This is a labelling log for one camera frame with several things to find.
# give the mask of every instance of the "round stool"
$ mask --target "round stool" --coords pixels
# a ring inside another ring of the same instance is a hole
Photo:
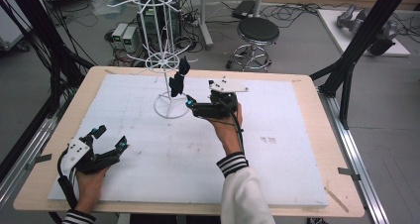
[[[242,66],[242,71],[246,68],[263,68],[267,72],[266,67],[271,65],[271,60],[260,46],[271,45],[277,41],[280,35],[278,27],[267,19],[247,18],[239,24],[238,35],[249,43],[234,51],[234,60]],[[232,63],[229,61],[227,68],[231,67]]]

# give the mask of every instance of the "striped sleeve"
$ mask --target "striped sleeve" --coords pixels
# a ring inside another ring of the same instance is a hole
[[[227,177],[229,174],[234,173],[241,168],[248,167],[248,161],[244,153],[232,153],[226,158],[217,163],[217,166],[222,171],[223,175]]]
[[[89,214],[70,209],[62,221],[62,224],[93,224],[95,220],[96,218]]]

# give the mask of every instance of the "white wire rack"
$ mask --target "white wire rack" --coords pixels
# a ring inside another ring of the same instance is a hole
[[[180,12],[180,9],[176,9],[172,5],[177,0],[126,0],[115,5],[108,5],[110,7],[117,7],[127,3],[135,3],[139,7],[139,15],[142,23],[142,30],[144,35],[143,46],[148,52],[147,58],[137,58],[129,56],[133,59],[143,61],[148,70],[163,73],[164,81],[166,83],[166,92],[160,94],[155,101],[155,110],[159,116],[164,118],[178,118],[185,115],[188,112],[188,108],[184,105],[186,102],[186,96],[184,94],[172,98],[170,96],[170,88],[167,81],[167,73],[173,70],[178,69],[179,67],[179,57],[178,55],[185,52],[188,47],[177,50],[174,38],[173,38],[173,29],[172,29],[172,18],[170,16],[171,11]],[[153,9],[155,12],[155,33],[157,34],[157,49],[153,49],[149,42],[148,32],[146,28],[144,11],[147,8]],[[164,27],[161,29],[159,27],[158,21],[158,9],[163,11],[164,18]]]

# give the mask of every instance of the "hand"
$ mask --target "hand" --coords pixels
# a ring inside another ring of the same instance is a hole
[[[242,126],[242,106],[241,103],[238,103],[238,110],[236,116],[239,122],[239,125]],[[210,120],[207,119],[213,125],[217,137],[220,142],[222,142],[223,149],[225,150],[226,156],[241,152],[241,145],[238,139],[238,134],[235,127],[234,119],[229,116],[229,118]]]
[[[76,173],[79,187],[79,200],[74,208],[75,210],[86,214],[92,212],[101,196],[102,182],[108,169],[105,168],[94,174],[84,174],[80,171]]]

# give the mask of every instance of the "gray floor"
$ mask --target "gray floor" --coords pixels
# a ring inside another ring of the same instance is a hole
[[[90,4],[88,0],[71,0],[63,2],[63,9],[80,9],[87,4]],[[221,4],[208,6],[208,15],[222,7]],[[112,50],[103,39],[105,33],[119,22],[132,21],[136,9],[125,7],[121,15],[98,16],[97,19],[91,11],[90,6],[71,13],[78,22],[73,21],[68,27],[98,64],[106,64],[112,59]],[[220,10],[216,16],[225,17],[212,20],[235,20],[229,15],[228,10]],[[401,14],[401,18],[408,17],[411,16]],[[419,25],[420,15],[416,17],[415,23]],[[186,54],[188,59],[198,59],[191,64],[192,68],[225,70],[232,51],[244,43],[238,38],[236,27],[237,24],[208,24],[214,47],[210,51]],[[363,56],[356,66],[349,125],[390,223],[420,223],[420,47],[407,37],[397,39],[411,56]],[[271,73],[311,74],[340,57],[321,20],[307,14],[289,28],[281,29],[277,44],[267,50],[273,60],[268,69]],[[241,69],[236,65],[232,70]],[[320,85],[324,80],[318,79],[315,84]],[[0,159],[4,159],[44,104],[49,86],[49,74],[33,51],[9,52],[0,57]],[[53,223],[47,213],[14,210],[12,204],[18,190],[19,187],[0,210],[0,223]],[[116,223],[117,220],[115,214],[96,216],[97,223]],[[301,217],[277,217],[276,221],[305,223]],[[360,219],[326,218],[326,221],[371,223],[368,215]]]

